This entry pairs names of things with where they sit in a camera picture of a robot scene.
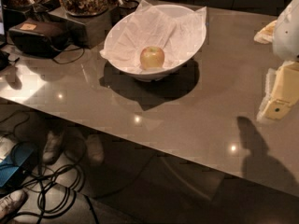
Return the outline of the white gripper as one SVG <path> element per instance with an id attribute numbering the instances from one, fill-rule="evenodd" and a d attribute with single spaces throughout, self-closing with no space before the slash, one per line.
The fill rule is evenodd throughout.
<path id="1" fill-rule="evenodd" d="M 257 115 L 258 121 L 278 121 L 299 101 L 299 0 L 292 0 L 277 21 L 271 21 L 254 36 L 254 41 L 273 42 L 274 54 L 286 61 L 278 70 L 268 70 L 265 97 Z"/>

